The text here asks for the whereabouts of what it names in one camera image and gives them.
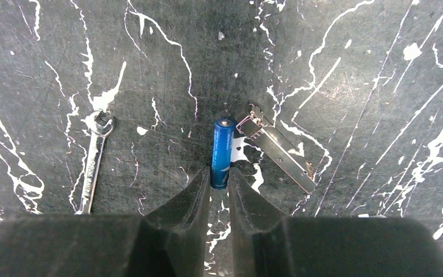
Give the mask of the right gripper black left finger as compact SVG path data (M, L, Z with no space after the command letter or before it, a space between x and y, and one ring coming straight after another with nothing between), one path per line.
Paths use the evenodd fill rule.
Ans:
M20 215L0 223L0 276L202 276L209 168L149 214Z

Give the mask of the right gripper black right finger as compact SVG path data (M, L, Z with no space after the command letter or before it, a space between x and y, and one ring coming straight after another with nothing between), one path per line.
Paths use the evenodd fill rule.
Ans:
M443 276L424 225L403 218L292 217L228 179L235 276Z

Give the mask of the blue battery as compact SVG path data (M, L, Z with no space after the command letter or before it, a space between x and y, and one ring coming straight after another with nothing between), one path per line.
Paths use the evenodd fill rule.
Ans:
M231 167L234 121L222 118L215 122L211 163L211 187L222 190L227 187Z

